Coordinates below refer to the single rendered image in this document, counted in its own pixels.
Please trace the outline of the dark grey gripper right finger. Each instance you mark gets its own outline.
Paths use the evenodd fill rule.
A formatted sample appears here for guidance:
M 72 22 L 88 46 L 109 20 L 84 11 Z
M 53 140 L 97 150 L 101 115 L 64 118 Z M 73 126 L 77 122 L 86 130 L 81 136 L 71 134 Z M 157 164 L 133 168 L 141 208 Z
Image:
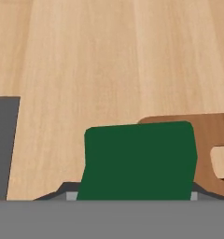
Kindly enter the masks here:
M 190 195 L 192 201 L 211 201 L 211 200 L 222 200 L 224 196 L 205 190 L 197 183 L 193 183 L 192 191 Z

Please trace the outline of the dark green sponge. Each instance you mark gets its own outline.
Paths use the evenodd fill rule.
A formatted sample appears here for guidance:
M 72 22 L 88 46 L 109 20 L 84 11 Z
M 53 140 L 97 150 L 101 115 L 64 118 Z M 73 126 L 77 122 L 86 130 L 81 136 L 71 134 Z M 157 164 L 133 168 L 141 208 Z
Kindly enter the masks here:
M 187 121 L 91 127 L 80 201 L 188 201 L 197 164 Z

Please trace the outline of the brown wooden cutting board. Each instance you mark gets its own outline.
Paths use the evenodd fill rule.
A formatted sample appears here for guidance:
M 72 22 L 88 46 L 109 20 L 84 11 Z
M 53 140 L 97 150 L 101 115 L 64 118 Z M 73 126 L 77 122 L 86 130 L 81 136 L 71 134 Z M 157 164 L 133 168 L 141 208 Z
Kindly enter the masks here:
M 224 180 L 216 177 L 210 156 L 213 147 L 224 146 L 224 113 L 150 116 L 139 123 L 182 120 L 191 123 L 195 135 L 198 160 L 194 182 L 208 192 L 224 196 Z

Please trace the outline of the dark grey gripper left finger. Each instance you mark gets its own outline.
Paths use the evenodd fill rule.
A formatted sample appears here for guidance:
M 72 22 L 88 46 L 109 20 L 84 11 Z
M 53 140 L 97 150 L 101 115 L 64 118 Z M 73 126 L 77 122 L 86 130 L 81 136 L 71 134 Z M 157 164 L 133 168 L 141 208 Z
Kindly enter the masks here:
M 80 183 L 79 182 L 63 182 L 62 185 L 56 190 L 49 194 L 43 195 L 37 200 L 51 200 L 51 199 L 65 199 L 67 192 L 78 193 Z

